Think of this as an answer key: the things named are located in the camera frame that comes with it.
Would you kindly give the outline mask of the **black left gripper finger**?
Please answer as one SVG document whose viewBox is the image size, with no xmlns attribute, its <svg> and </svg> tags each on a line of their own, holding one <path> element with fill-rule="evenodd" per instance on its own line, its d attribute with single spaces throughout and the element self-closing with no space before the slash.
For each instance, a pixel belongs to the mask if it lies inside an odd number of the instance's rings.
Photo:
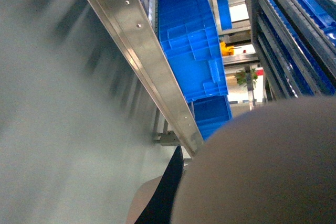
<svg viewBox="0 0 336 224">
<path fill-rule="evenodd" d="M 175 194 L 183 172 L 183 151 L 177 146 L 153 196 L 135 223 L 170 223 Z"/>
</svg>

